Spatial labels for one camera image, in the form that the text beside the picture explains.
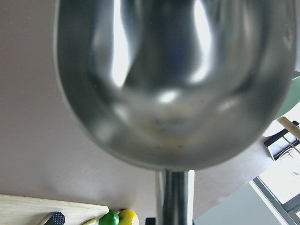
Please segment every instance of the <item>lime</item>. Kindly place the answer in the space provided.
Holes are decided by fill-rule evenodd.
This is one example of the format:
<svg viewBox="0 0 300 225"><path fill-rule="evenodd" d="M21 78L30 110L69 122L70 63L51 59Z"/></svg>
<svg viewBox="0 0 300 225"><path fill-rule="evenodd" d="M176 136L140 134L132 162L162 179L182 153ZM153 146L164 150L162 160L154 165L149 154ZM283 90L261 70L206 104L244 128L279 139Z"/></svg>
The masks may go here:
<svg viewBox="0 0 300 225"><path fill-rule="evenodd" d="M132 210L123 210L119 213L119 225L139 225L139 218Z"/></svg>
<svg viewBox="0 0 300 225"><path fill-rule="evenodd" d="M99 225L118 225L119 216L115 211L109 211L100 220Z"/></svg>

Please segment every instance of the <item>wooden cutting board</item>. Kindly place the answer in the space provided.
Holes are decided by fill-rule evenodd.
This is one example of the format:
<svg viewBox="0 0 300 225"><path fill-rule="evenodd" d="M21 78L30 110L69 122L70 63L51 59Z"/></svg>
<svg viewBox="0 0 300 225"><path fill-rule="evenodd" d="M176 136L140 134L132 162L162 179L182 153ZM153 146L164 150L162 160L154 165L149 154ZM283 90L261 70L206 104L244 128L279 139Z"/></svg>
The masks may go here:
<svg viewBox="0 0 300 225"><path fill-rule="evenodd" d="M65 215L65 225L81 225L101 218L108 207L39 198L0 195L0 225L43 225L53 212Z"/></svg>

